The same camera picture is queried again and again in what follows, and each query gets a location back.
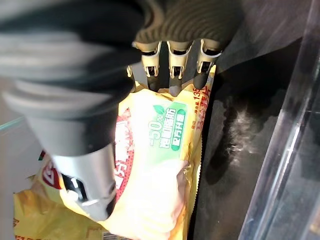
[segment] plastic food wrapper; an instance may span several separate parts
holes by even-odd
[[[16,240],[101,240],[101,225],[32,189],[13,195]]]
[[[215,66],[203,89],[198,90],[191,82],[187,82],[177,97],[172,97],[167,89],[153,92],[136,83],[136,91],[119,104],[115,130],[116,204],[112,215],[98,222],[103,227],[101,229],[110,232],[99,230],[99,239],[187,239],[198,189],[202,128],[214,73]],[[64,222],[64,226],[59,224],[57,228],[69,227],[71,232],[81,228],[81,233],[86,235],[84,232],[92,221],[82,223],[77,218],[90,217],[68,198],[63,180],[50,157],[47,154],[42,157],[44,165],[35,178],[32,192],[44,197],[44,203],[50,199],[79,214],[63,215],[55,209],[58,205],[48,210],[57,222],[59,219]],[[50,222],[41,219],[42,216],[38,214],[41,209],[36,207],[37,199],[24,202],[25,199],[19,194],[14,198],[15,216],[27,218],[21,205],[28,204],[30,211],[38,215],[43,228],[51,231]]]

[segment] gray robotic arm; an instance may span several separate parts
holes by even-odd
[[[0,1],[0,75],[15,82],[3,96],[52,156],[69,197],[95,221],[115,205],[118,104],[134,85],[126,67],[142,55],[148,86],[157,91],[167,41],[170,92],[177,95],[192,42],[201,39],[194,85],[202,88],[240,22],[236,3]]]

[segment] yellow plastic bag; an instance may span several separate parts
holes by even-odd
[[[101,240],[106,230],[48,198],[24,190],[13,195],[16,240]]]
[[[187,239],[214,72],[215,67],[202,90],[188,82],[177,97],[137,83],[136,92],[120,103],[115,131],[117,202],[112,215],[98,222],[104,229],[132,240]],[[89,218],[63,186],[46,155],[33,191]]]

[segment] black rubber fingertip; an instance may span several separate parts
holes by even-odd
[[[160,87],[159,87],[159,80],[158,77],[156,76],[150,76],[147,77],[147,82],[148,82],[148,88],[154,92],[158,92]]]
[[[195,73],[193,78],[193,85],[196,89],[203,89],[207,83],[209,73]]]
[[[173,96],[176,97],[179,95],[179,93],[181,92],[181,83],[182,80],[179,79],[177,76],[174,78],[170,78],[170,82],[169,82],[169,93]]]

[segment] robotic finger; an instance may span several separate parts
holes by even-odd
[[[141,61],[143,69],[146,74],[148,88],[157,92],[159,90],[159,57],[161,49],[161,41],[153,43],[140,43],[133,44],[141,51]]]
[[[167,41],[169,50],[169,92],[176,97],[181,92],[182,78],[186,70],[192,41]]]
[[[219,43],[210,39],[201,39],[201,45],[196,62],[193,85],[196,89],[202,89],[207,82],[211,67],[221,55]]]

